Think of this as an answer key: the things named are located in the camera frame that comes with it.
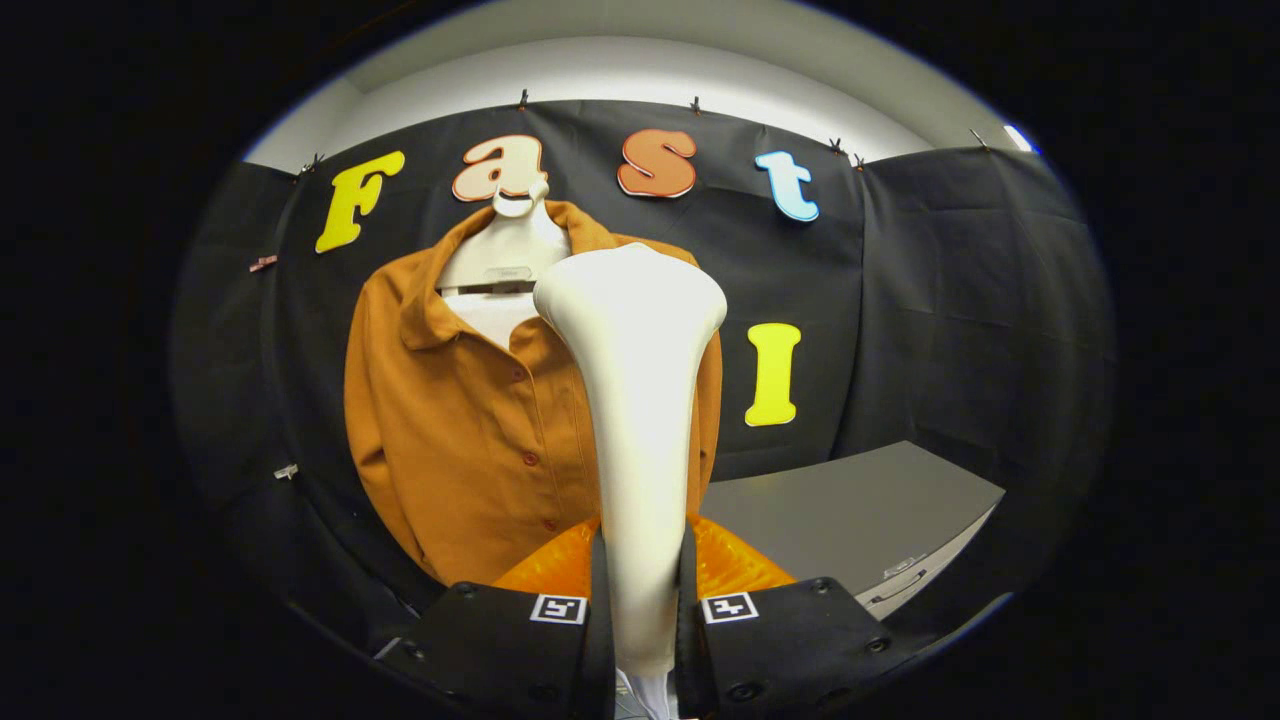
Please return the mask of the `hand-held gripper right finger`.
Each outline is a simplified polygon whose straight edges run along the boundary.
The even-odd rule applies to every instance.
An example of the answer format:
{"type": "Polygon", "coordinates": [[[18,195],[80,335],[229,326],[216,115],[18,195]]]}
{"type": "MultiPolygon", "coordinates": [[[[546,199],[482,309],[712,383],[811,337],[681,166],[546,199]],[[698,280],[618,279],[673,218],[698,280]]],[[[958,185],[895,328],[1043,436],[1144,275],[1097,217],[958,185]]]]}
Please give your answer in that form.
{"type": "Polygon", "coordinates": [[[677,589],[681,717],[832,719],[900,665],[900,641],[836,579],[797,580],[723,527],[687,518],[677,589]]]}

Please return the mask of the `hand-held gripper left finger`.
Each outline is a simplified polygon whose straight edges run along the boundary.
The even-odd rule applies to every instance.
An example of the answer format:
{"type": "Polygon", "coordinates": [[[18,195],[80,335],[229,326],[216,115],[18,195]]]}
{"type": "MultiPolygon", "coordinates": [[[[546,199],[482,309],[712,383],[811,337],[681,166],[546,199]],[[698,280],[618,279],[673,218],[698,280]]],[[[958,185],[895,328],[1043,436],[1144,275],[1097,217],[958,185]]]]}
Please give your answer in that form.
{"type": "Polygon", "coordinates": [[[376,660],[461,719],[611,719],[608,570],[581,523],[498,584],[453,584],[376,660]]]}

